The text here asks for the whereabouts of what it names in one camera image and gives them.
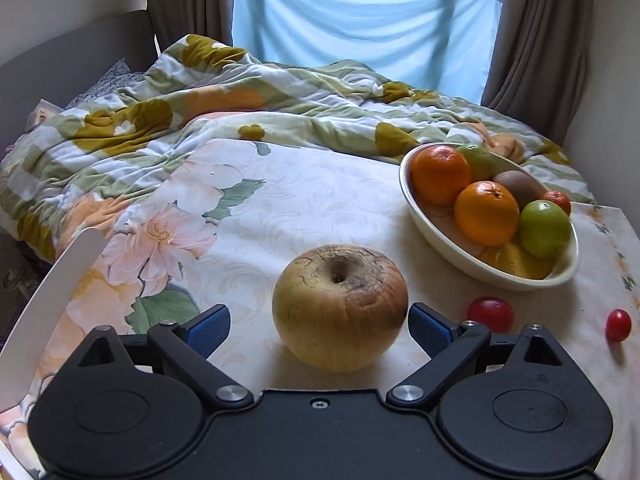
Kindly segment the small mandarin orange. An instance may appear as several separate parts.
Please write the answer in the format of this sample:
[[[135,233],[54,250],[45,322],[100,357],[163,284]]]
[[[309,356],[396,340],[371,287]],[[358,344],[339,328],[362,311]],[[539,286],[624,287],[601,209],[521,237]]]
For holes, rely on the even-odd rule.
[[[558,190],[549,190],[544,192],[544,194],[541,194],[540,198],[558,205],[568,216],[572,214],[572,204],[570,203],[570,199],[563,192]]]

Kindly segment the cherry tomato near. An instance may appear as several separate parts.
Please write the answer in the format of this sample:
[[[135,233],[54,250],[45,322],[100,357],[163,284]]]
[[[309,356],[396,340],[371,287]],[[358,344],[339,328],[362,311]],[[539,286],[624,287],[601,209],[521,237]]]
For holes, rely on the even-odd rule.
[[[466,318],[487,326],[494,333],[509,333],[514,322],[514,310],[503,299],[491,296],[474,299],[466,310]]]

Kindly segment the cherry tomato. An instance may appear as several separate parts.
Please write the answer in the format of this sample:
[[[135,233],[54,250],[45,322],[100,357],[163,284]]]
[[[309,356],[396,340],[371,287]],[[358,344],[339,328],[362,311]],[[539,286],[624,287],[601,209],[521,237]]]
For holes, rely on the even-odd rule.
[[[491,296],[474,299],[466,310],[466,318],[487,326],[494,333],[509,333],[514,322],[514,310],[503,299]]]
[[[608,342],[622,342],[626,340],[632,329],[629,313],[623,309],[613,310],[606,319],[605,337]]]

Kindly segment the cream duck-print bowl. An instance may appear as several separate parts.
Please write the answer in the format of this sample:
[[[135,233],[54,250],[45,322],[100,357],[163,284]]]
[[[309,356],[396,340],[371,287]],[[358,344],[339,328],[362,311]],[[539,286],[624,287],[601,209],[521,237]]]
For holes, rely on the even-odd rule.
[[[560,286],[574,278],[579,268],[580,251],[573,219],[568,220],[570,240],[566,248],[555,258],[549,272],[543,278],[521,278],[483,261],[480,255],[484,248],[474,244],[457,229],[450,209],[432,206],[420,200],[413,192],[410,165],[422,151],[441,145],[457,148],[459,143],[436,142],[419,145],[405,154],[398,170],[399,185],[407,202],[410,217],[427,243],[471,278],[507,290],[532,292]]]

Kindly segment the large yellow apple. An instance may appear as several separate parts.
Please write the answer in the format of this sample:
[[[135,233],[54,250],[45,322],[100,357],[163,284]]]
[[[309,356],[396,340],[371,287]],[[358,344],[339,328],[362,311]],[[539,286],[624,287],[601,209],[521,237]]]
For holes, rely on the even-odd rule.
[[[292,260],[272,295],[281,341],[299,361],[333,373],[363,370],[399,335],[407,283],[390,258],[355,245],[324,245]]]

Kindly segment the orange lower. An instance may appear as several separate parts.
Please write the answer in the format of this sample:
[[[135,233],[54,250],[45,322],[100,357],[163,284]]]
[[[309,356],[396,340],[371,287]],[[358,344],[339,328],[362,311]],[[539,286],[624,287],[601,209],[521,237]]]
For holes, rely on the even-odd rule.
[[[468,185],[454,202],[454,223],[473,243],[497,247],[510,242],[518,230],[520,207],[513,195],[494,181]]]

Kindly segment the green apple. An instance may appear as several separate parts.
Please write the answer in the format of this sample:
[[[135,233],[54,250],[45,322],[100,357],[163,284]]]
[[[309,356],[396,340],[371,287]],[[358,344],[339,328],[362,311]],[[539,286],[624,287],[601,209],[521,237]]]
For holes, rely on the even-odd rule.
[[[558,258],[572,238],[570,218],[557,204],[534,200],[521,212],[518,238],[533,257]]]
[[[496,174],[494,156],[480,144],[467,143],[457,147],[471,170],[472,181],[491,180]]]

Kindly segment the cherry tomato far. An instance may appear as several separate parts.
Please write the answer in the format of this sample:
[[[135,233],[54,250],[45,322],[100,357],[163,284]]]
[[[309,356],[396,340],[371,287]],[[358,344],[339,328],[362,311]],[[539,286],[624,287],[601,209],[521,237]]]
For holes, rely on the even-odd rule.
[[[629,313],[623,309],[613,310],[606,319],[605,337],[608,342],[622,342],[626,340],[632,329]]]

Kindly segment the orange upper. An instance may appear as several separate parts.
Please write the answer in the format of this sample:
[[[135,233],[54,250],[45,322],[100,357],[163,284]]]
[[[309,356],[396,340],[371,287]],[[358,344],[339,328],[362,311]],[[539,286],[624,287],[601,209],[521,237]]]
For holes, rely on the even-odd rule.
[[[472,172],[460,152],[448,145],[434,145],[413,156],[410,180],[422,200],[447,207],[472,182]]]

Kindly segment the brown kiwi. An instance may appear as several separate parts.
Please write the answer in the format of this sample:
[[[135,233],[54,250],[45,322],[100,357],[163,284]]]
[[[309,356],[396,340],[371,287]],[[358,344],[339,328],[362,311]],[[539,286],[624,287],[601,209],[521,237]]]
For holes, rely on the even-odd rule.
[[[525,171],[501,171],[492,180],[509,191],[518,203],[520,210],[523,210],[534,200],[540,200],[544,193],[547,192],[546,188]]]

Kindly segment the striped floral quilt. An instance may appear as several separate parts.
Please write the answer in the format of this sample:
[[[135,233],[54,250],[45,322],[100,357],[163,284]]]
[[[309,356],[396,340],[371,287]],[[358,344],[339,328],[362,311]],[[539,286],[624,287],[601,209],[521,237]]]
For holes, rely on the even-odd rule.
[[[593,199],[558,144],[465,99],[392,81],[356,61],[262,62],[188,35],[130,87],[63,110],[20,136],[1,162],[1,229],[53,261],[86,216],[137,203],[202,144],[247,140],[399,162],[432,142],[481,143],[571,200]]]

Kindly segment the small box on bed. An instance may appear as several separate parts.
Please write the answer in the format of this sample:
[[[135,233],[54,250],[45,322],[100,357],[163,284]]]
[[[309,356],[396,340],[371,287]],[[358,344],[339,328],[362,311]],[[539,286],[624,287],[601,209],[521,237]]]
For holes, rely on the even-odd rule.
[[[47,100],[41,99],[35,108],[28,114],[24,133],[29,133],[50,118],[61,114],[62,107],[59,107]]]

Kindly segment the patterned grey pillow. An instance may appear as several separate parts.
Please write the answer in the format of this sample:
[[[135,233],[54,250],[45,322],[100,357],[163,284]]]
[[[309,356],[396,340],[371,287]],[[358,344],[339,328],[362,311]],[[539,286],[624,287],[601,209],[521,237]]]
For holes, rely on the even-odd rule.
[[[66,110],[108,96],[119,88],[132,87],[144,78],[143,72],[130,70],[124,58],[116,61],[89,89],[80,92],[66,104]]]

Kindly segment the grey bed headboard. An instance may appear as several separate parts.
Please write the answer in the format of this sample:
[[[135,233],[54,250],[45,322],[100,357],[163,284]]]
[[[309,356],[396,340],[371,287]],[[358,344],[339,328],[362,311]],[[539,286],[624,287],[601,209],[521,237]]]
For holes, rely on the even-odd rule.
[[[27,115],[45,99],[64,105],[115,62],[147,70],[157,59],[145,10],[110,16],[33,47],[1,66],[1,147],[24,131]]]

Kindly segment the brown right drape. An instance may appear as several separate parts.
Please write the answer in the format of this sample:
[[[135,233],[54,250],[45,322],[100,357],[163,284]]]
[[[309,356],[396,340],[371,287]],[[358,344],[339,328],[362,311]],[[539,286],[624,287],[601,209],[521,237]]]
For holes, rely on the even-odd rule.
[[[482,104],[564,142],[582,97],[594,0],[503,0]]]

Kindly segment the light blue window curtain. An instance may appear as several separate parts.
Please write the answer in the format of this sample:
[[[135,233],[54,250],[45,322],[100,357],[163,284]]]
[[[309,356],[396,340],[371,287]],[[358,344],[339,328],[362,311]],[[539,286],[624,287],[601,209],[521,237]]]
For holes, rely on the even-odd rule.
[[[502,0],[234,0],[232,39],[266,62],[354,60],[388,79],[477,103]]]

